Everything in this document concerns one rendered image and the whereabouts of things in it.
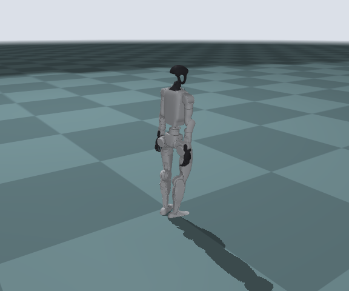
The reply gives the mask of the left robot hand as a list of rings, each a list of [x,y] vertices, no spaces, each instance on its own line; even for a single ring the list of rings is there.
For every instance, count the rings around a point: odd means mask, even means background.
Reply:
[[[159,130],[158,130],[157,136],[158,136],[158,138],[160,137],[160,131],[159,131]],[[156,139],[155,150],[159,152],[159,151],[161,151],[161,148],[162,148],[162,147],[160,147],[160,146],[158,145],[158,142],[157,142],[158,138]],[[158,148],[158,147],[159,147],[159,148]]]

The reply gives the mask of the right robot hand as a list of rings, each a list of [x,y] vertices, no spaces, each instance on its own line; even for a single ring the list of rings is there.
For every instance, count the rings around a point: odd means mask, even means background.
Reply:
[[[184,144],[184,161],[182,163],[182,165],[180,166],[186,166],[190,163],[190,159],[191,159],[191,153],[190,153],[191,149],[187,150],[187,145]]]

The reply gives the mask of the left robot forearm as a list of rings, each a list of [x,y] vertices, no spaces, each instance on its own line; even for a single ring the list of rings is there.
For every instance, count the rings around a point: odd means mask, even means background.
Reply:
[[[160,136],[165,134],[165,129],[166,129],[165,117],[161,116],[160,113],[159,113],[159,127],[158,127],[158,130],[160,131]]]

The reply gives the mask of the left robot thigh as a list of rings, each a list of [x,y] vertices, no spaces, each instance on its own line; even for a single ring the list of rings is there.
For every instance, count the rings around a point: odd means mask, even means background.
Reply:
[[[164,136],[162,135],[158,138],[157,142],[158,145],[161,148],[161,156],[162,156],[162,164],[163,164],[163,171],[161,174],[161,178],[164,181],[169,181],[171,179],[171,167],[172,167],[172,160],[173,160],[173,148],[165,145],[164,143]]]

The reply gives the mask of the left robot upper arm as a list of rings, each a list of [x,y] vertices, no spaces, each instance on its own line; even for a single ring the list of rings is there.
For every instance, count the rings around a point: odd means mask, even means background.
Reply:
[[[164,93],[166,88],[161,89],[161,110],[160,115],[164,117]]]

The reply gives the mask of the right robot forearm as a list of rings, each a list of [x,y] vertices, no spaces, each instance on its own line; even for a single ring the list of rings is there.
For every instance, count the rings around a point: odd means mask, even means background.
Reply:
[[[191,149],[191,138],[192,138],[192,132],[193,132],[194,126],[195,126],[195,121],[189,120],[187,124],[187,128],[184,129],[184,132],[185,132],[184,144],[187,145],[187,150]]]

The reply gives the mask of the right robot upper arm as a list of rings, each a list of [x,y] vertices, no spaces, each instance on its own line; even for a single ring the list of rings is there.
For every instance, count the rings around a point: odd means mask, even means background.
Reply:
[[[187,126],[191,116],[193,114],[193,104],[194,104],[194,96],[189,93],[182,93],[182,102],[184,103],[184,121]]]

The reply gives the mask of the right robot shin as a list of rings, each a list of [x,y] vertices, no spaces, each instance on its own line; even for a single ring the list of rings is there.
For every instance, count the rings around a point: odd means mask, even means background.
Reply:
[[[173,211],[174,214],[178,214],[181,201],[184,196],[186,182],[182,179],[178,179],[175,182],[175,186],[172,187],[172,199],[173,199]]]

